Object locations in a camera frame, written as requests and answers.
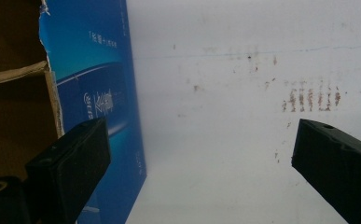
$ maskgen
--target black clamp jaw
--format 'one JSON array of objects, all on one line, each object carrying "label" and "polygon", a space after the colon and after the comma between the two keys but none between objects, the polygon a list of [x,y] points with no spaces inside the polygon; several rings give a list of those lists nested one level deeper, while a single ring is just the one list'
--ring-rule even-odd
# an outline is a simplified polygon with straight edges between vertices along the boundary
[{"label": "black clamp jaw", "polygon": [[78,124],[26,163],[28,178],[0,177],[0,224],[73,224],[110,164],[105,119]]},{"label": "black clamp jaw", "polygon": [[347,222],[361,224],[361,141],[301,119],[292,164]]}]

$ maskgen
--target white wall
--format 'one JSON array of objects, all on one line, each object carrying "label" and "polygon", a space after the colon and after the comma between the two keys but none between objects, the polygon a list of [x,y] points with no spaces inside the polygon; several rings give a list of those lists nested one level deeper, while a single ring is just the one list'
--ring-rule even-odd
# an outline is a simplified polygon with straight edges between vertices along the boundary
[{"label": "white wall", "polygon": [[148,168],[128,223],[346,223],[291,156],[300,118],[361,140],[361,0],[128,10]]}]

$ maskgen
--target cardboard flap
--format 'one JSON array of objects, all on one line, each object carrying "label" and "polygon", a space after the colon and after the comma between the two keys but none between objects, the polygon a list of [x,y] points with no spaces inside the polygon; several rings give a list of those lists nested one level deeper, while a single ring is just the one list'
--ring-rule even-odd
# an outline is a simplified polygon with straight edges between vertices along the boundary
[{"label": "cardboard flap", "polygon": [[47,62],[43,61],[23,68],[0,72],[0,83],[14,80],[20,77],[44,75],[43,72],[46,69],[47,69]]}]

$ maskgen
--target cardboard box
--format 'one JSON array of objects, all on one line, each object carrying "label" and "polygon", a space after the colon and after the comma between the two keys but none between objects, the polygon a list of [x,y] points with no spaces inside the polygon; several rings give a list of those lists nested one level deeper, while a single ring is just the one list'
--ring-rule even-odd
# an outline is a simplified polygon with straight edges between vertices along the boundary
[{"label": "cardboard box", "polygon": [[0,2],[0,71],[23,67],[0,72],[0,175],[25,178],[63,132],[105,116],[112,163],[78,223],[125,223],[146,178],[126,3],[49,0],[38,16]]}]

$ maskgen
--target blue packaging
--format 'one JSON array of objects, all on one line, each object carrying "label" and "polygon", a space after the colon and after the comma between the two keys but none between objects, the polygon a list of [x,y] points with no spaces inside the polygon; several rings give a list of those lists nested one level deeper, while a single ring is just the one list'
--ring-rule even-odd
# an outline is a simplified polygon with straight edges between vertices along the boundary
[{"label": "blue packaging", "polygon": [[40,39],[63,130],[107,119],[112,162],[77,222],[125,223],[146,179],[126,2],[43,1]]}]

